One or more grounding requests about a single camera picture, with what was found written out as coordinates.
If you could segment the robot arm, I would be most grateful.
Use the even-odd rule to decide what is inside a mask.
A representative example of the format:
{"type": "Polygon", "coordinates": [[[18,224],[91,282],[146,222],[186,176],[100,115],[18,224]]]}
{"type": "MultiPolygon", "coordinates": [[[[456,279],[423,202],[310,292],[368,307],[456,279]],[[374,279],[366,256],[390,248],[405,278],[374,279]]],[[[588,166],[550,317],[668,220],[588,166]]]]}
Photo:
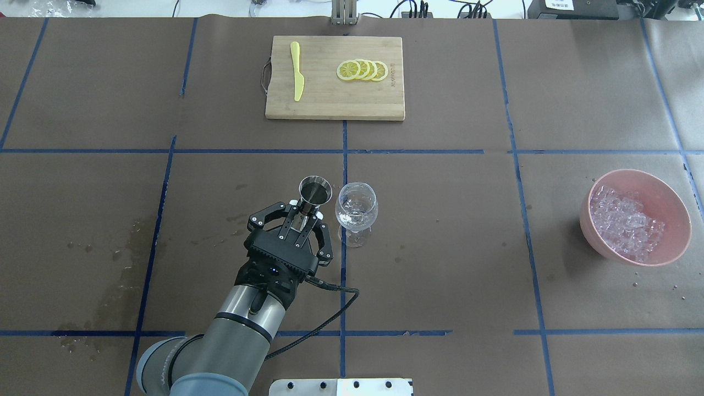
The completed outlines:
{"type": "Polygon", "coordinates": [[[247,395],[298,286],[334,254],[319,205],[293,200],[249,216],[247,261],[207,331],[154,344],[136,380],[146,395],[247,395]]]}

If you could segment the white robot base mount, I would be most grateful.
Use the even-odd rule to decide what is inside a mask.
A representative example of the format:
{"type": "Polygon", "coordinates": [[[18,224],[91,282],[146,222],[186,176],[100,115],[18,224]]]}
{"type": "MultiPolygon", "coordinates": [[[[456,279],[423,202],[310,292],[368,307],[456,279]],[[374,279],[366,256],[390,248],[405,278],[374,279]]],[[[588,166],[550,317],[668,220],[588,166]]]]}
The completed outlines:
{"type": "Polygon", "coordinates": [[[407,378],[312,378],[279,379],[269,395],[413,395],[407,378]]]}

